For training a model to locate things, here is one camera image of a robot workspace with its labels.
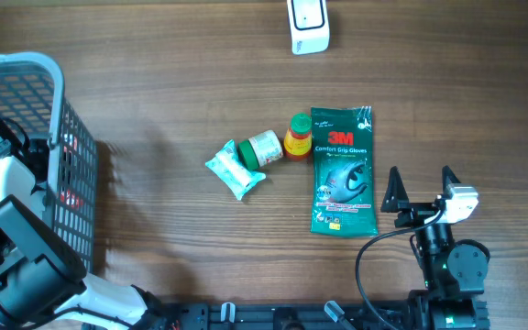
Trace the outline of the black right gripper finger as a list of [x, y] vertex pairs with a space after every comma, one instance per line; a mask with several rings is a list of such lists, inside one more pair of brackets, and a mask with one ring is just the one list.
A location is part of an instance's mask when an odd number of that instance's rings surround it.
[[461, 181], [449, 166], [444, 166], [442, 168], [442, 186], [444, 193], [449, 193], [453, 187], [460, 183]]
[[408, 210], [409, 197], [402, 182], [402, 176], [396, 166], [390, 169], [387, 189], [380, 207], [381, 212], [401, 212]]

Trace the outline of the green 3M gloves packet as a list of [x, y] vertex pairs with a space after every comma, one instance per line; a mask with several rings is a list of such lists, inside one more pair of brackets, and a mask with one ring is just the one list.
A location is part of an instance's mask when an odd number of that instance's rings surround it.
[[311, 232], [336, 237], [377, 235], [372, 108], [314, 107], [311, 117]]

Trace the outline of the chilli sauce bottle green cap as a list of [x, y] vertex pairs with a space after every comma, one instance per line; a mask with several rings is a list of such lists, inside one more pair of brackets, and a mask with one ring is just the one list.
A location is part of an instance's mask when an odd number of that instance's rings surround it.
[[310, 155], [312, 144], [312, 118], [305, 113], [294, 115], [283, 139], [286, 157], [295, 161], [305, 160]]

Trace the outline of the small jar green lid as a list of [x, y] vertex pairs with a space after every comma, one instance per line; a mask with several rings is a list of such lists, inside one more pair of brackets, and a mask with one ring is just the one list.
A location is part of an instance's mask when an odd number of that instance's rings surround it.
[[250, 171], [255, 171], [283, 157], [281, 143], [272, 130], [250, 137], [238, 144], [239, 158]]

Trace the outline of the pale green small packet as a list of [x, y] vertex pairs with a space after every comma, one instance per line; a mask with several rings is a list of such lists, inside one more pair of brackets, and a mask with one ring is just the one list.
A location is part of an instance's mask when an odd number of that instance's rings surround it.
[[259, 182], [266, 179], [264, 173], [248, 170], [242, 164], [234, 139], [226, 142], [212, 159], [205, 162], [205, 166], [226, 184], [238, 201], [241, 201]]

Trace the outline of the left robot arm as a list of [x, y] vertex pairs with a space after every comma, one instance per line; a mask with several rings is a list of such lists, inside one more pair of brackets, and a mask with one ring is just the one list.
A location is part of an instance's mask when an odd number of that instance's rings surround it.
[[29, 139], [0, 117], [0, 329], [36, 329], [60, 319], [104, 329], [165, 322], [154, 295], [87, 272], [77, 253], [30, 209], [38, 183], [24, 163]]

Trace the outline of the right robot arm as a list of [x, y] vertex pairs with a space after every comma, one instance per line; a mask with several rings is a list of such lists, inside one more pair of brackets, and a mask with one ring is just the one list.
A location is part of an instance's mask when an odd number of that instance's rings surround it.
[[476, 188], [460, 182], [447, 166], [442, 168], [443, 192], [434, 201], [412, 203], [396, 167], [380, 208], [395, 213], [394, 225], [414, 234], [413, 252], [430, 294], [441, 300], [465, 299], [484, 292], [490, 252], [477, 241], [456, 241], [452, 226], [470, 218], [479, 204]]

